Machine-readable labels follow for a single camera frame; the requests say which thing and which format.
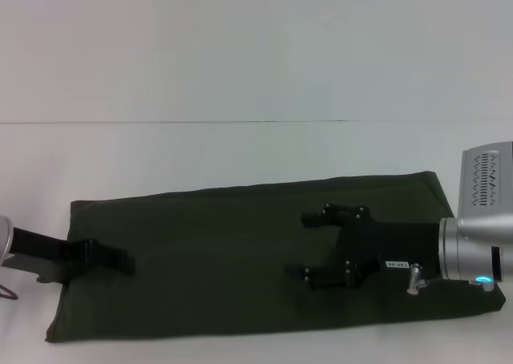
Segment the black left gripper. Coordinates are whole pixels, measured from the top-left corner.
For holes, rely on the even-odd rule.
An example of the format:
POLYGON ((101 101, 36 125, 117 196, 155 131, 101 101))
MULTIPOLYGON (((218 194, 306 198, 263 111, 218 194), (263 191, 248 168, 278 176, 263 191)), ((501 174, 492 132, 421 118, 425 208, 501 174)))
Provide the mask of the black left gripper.
POLYGON ((103 245, 96 240, 76 244, 24 229, 14 228, 10 244, 10 267, 33 273, 38 278, 76 278, 93 268, 135 274, 135 260, 126 250, 103 245))

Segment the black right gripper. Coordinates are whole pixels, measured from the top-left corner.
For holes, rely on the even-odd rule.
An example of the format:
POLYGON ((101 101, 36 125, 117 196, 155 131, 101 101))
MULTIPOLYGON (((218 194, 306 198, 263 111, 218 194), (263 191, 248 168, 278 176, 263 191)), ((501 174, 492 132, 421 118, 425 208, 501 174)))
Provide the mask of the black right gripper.
POLYGON ((288 278, 304 282, 311 290, 362 286, 374 273, 408 277, 417 265, 424 280, 441 277, 438 256, 439 225, 371 220, 366 206, 326 204, 320 212, 303 212, 305 228, 336 226, 337 256, 341 263, 323 266, 288 264, 288 278))

